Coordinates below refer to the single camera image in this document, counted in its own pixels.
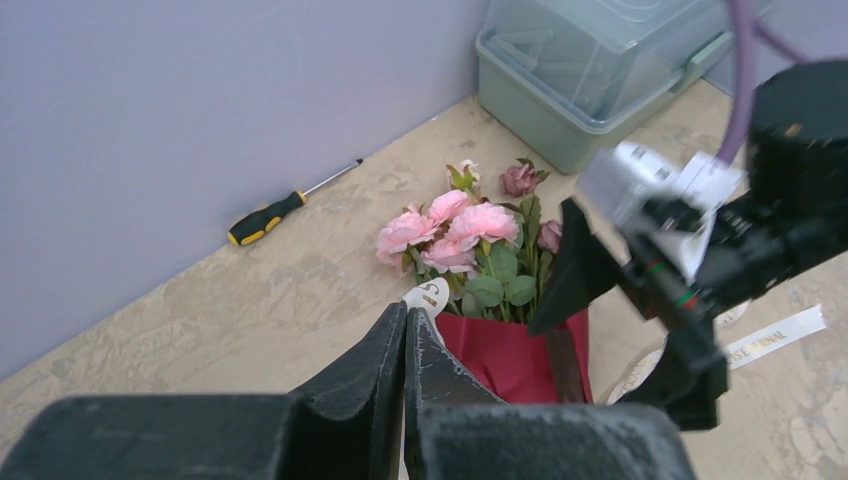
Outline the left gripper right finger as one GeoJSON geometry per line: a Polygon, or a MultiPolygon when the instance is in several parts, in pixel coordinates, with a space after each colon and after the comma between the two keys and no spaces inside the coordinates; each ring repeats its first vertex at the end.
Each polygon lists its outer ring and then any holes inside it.
{"type": "Polygon", "coordinates": [[[676,427],[647,406],[511,405],[407,314],[404,463],[412,479],[695,478],[676,427]]]}

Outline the pink flower bouquet red wrap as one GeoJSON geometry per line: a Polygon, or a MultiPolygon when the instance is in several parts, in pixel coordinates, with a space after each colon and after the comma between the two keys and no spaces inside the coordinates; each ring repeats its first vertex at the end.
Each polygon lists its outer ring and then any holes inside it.
{"type": "Polygon", "coordinates": [[[407,303],[428,309],[438,339],[460,364],[509,403],[589,403],[589,318],[558,318],[533,336],[548,290],[561,224],[544,220],[537,186],[548,174],[520,158],[499,177],[502,202],[481,190],[477,165],[447,169],[448,190],[409,205],[378,233],[376,255],[413,275],[407,303]]]}

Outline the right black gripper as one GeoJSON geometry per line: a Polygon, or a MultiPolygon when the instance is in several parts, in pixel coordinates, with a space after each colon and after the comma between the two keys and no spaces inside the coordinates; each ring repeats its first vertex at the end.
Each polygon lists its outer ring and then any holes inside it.
{"type": "MultiPolygon", "coordinates": [[[[722,206],[687,307],[719,314],[847,250],[847,62],[796,64],[758,86],[746,145],[748,191],[722,206]]],[[[622,268],[573,198],[529,334],[542,335],[617,287],[622,268]]],[[[719,425],[729,364],[711,320],[668,333],[657,365],[621,403],[681,431],[719,425]]]]}

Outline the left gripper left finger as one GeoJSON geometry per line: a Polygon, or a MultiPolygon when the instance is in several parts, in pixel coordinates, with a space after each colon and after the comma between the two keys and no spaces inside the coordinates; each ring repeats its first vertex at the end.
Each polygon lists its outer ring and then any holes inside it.
{"type": "Polygon", "coordinates": [[[407,307],[286,394],[89,395],[44,408],[5,479],[394,479],[407,307]]]}

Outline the cream printed ribbon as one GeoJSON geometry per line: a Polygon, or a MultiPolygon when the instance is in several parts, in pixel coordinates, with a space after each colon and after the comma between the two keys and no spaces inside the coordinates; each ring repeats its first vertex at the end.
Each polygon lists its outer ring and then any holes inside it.
{"type": "MultiPolygon", "coordinates": [[[[437,278],[409,290],[402,298],[435,321],[438,342],[446,347],[484,387],[508,403],[594,403],[589,380],[589,317],[581,312],[550,333],[564,340],[531,337],[525,325],[443,313],[449,298],[446,280],[437,278]],[[554,348],[565,347],[565,359],[554,360],[554,348]],[[564,374],[557,386],[555,372],[564,374]]],[[[807,335],[826,328],[815,306],[726,346],[731,369],[745,366],[807,335]]],[[[649,352],[612,389],[606,403],[635,390],[657,366],[661,351],[649,352]]]]}

